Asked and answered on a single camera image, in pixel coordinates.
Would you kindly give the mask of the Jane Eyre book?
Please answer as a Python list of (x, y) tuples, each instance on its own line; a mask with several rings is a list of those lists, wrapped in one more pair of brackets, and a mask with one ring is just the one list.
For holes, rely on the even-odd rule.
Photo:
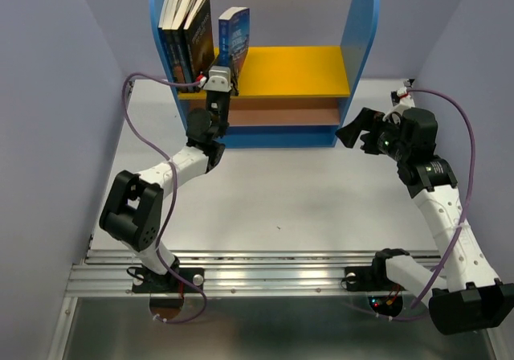
[(246, 59), (250, 42), (250, 9), (233, 6), (218, 18), (219, 60), (223, 67), (231, 67), (238, 79)]

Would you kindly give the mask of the Three Days to See book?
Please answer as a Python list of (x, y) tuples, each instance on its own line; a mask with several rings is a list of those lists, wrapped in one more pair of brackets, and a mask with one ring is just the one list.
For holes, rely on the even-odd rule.
[(210, 0), (196, 0), (186, 21), (186, 38), (194, 82), (215, 58)]

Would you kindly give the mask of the A Tale of Two Cities book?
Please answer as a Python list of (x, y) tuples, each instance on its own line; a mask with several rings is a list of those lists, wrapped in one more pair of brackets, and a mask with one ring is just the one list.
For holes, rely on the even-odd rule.
[(182, 51), (180, 48), (180, 43), (178, 39), (176, 38), (176, 34), (173, 30), (173, 23), (177, 14), (177, 11), (180, 7), (182, 0), (172, 0), (171, 9), (170, 9), (170, 19), (167, 24), (168, 32), (169, 32), (169, 38), (171, 42), (171, 52), (173, 56), (173, 75), (177, 83), (184, 84), (186, 82), (186, 78), (184, 75), (184, 71), (182, 68), (182, 62), (181, 62), (181, 55)]

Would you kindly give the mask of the Nineteen Eighty-Four book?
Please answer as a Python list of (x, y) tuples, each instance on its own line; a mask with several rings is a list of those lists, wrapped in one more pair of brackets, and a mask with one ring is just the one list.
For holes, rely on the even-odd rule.
[(187, 84), (193, 83), (193, 71), (190, 60), (190, 46), (186, 38), (186, 21), (193, 9), (196, 0), (181, 0), (180, 8), (177, 11), (177, 37), (180, 39), (180, 54), (182, 72)]

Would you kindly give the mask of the Animal Farm book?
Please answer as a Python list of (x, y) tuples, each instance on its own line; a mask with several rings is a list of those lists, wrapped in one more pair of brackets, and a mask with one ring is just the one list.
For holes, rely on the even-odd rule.
[(160, 38), (161, 38), (162, 45), (164, 48), (165, 56), (166, 56), (166, 63), (169, 68), (168, 81), (176, 82), (176, 78), (173, 73), (173, 62), (174, 62), (173, 53), (172, 53), (173, 44), (170, 41), (168, 31), (165, 29), (165, 17), (166, 17), (166, 11), (168, 10), (168, 4), (169, 4), (169, 0), (164, 0), (164, 2), (162, 4), (162, 8), (161, 8), (161, 14), (160, 14), (159, 23), (158, 23), (158, 30), (159, 30)]

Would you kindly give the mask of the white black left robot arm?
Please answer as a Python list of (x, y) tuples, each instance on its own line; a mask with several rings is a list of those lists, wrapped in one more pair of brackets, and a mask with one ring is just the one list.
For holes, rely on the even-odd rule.
[(161, 241), (170, 220), (162, 205), (165, 198), (177, 197), (181, 185), (208, 174), (222, 159), (225, 145), (220, 138), (230, 126), (230, 99), (239, 93), (232, 57), (218, 56), (194, 86), (206, 92), (206, 104), (188, 113), (185, 146), (173, 156), (158, 149), (164, 161), (147, 170), (118, 173), (100, 213), (100, 228), (136, 255), (162, 291), (179, 284), (199, 289), (180, 275), (178, 258)]

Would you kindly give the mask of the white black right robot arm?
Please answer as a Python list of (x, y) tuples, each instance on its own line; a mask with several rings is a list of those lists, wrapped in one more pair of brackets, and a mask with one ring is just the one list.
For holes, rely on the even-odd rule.
[(495, 328), (513, 310), (513, 285), (505, 284), (488, 263), (463, 217), (455, 175), (434, 152), (437, 132), (434, 114), (421, 108), (390, 115), (363, 108), (337, 130), (345, 147), (362, 140), (365, 153), (396, 161), (398, 177), (421, 211), (443, 261), (439, 275), (403, 249), (385, 248), (375, 253), (370, 265), (346, 268), (346, 288), (370, 292), (395, 284), (419, 297), (444, 335)]

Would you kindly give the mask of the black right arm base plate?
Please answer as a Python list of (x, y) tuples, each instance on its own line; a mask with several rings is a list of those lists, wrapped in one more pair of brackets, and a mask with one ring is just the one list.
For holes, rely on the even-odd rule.
[(371, 266), (345, 267), (345, 286), (349, 292), (376, 292), (386, 289), (386, 281)]

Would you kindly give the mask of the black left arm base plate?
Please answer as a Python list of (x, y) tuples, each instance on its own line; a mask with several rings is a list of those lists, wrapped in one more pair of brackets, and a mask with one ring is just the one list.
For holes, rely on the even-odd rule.
[[(198, 293), (169, 273), (158, 275), (142, 266), (130, 266), (126, 273), (133, 279), (132, 292), (136, 294)], [(195, 276), (203, 279), (205, 270), (200, 267), (182, 268), (179, 274), (194, 284)]]

